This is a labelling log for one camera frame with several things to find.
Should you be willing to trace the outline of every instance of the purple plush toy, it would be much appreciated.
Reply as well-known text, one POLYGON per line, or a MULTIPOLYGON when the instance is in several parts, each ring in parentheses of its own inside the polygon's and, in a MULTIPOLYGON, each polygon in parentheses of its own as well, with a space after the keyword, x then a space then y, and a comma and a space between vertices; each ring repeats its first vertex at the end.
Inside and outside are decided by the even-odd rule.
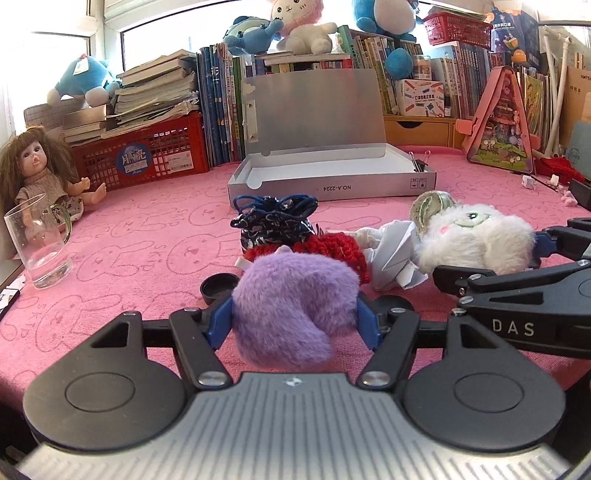
POLYGON ((355 329, 359 277, 344 262, 279 247, 246 270, 232 293, 242 359, 256 367, 319 367, 331 336, 355 329))

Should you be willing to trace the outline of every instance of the doll's dress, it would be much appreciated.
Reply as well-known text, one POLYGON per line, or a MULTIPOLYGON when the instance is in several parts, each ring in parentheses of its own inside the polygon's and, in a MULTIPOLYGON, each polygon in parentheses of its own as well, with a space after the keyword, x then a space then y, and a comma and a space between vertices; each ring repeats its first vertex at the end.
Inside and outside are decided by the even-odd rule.
MULTIPOLYGON (((84 204, 80 195, 69 196, 61 185, 61 180, 48 168, 37 175, 25 179, 25 186, 18 191, 15 203, 18 205, 23 200, 28 200, 45 193, 50 205, 58 203, 66 208, 72 221, 78 220, 84 212, 84 204)), ((53 210, 58 226, 64 225, 66 220, 60 210, 53 210)))

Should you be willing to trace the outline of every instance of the red yarn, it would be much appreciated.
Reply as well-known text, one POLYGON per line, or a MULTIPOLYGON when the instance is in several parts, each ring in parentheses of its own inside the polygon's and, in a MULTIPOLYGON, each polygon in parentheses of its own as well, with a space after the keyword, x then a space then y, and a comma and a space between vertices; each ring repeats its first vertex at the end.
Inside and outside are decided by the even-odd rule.
MULTIPOLYGON (((253 262, 257 257, 272 254, 279 247, 279 244, 265 244, 249 248, 244 252, 244 258, 253 262)), ((357 273, 361 284, 370 282, 368 265, 363 252, 355 239, 345 233, 310 235, 308 240, 293 245, 291 249, 297 253, 325 255, 345 262, 357 273)))
POLYGON ((576 171, 566 157, 536 158, 535 172, 546 177, 558 175, 558 180, 564 185, 572 179, 585 181, 583 174, 576 171))

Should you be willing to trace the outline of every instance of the pink and white plush toy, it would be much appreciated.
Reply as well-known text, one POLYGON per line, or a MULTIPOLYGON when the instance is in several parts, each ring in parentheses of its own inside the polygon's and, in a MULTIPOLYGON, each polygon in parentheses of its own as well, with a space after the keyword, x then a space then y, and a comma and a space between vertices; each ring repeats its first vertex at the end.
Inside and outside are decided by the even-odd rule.
POLYGON ((438 265, 517 273, 528 268, 534 245, 535 232, 525 220, 489 205, 456 205, 429 220, 418 263, 423 273, 438 265))
POLYGON ((336 33, 333 22, 316 25, 322 17, 322 0, 272 0, 271 18, 283 24, 284 37, 277 50, 292 51, 295 55, 330 53, 333 49, 330 34, 336 33))

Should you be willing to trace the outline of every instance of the silver ribbed plate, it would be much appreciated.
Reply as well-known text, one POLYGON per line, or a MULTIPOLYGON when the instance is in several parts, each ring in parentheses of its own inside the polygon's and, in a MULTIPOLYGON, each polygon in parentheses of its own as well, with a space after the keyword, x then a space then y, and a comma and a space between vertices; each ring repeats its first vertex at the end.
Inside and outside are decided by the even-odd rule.
POLYGON ((39 447, 19 469, 33 480, 506 480, 558 478, 546 446, 471 454, 426 437, 386 393, 344 374, 246 373, 199 394, 159 438, 108 455, 39 447))

